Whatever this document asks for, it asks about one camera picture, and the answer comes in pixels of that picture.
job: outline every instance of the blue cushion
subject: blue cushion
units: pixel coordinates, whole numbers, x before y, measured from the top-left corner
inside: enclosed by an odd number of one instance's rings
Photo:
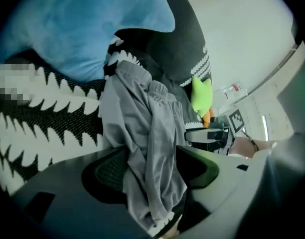
[[[23,0],[0,34],[0,63],[27,49],[67,77],[104,78],[114,33],[124,28],[174,30],[166,0]]]

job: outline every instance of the green star plush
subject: green star plush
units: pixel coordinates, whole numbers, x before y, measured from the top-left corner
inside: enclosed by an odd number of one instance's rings
[[[191,105],[195,112],[203,117],[212,106],[213,92],[211,80],[207,79],[204,82],[198,77],[192,77],[192,92]]]

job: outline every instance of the gray pants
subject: gray pants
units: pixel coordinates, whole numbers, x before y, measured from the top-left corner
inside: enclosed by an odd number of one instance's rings
[[[176,167],[176,146],[187,145],[181,103],[144,68],[121,62],[101,95],[104,137],[127,146],[124,177],[128,209],[149,231],[166,219],[186,190]]]

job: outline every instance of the white wall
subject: white wall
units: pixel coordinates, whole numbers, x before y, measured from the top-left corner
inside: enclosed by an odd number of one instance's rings
[[[253,94],[237,103],[251,137],[265,140],[262,116],[266,116],[270,140],[283,140],[293,134],[292,126],[277,100],[279,93],[288,85],[305,59],[302,43],[287,63]]]
[[[214,90],[263,81],[294,45],[282,0],[189,0],[207,43]]]

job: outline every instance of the orange plush toy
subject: orange plush toy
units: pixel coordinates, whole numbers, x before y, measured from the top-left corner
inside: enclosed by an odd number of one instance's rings
[[[214,117],[213,109],[210,108],[209,111],[203,116],[203,126],[209,127],[211,118]]]

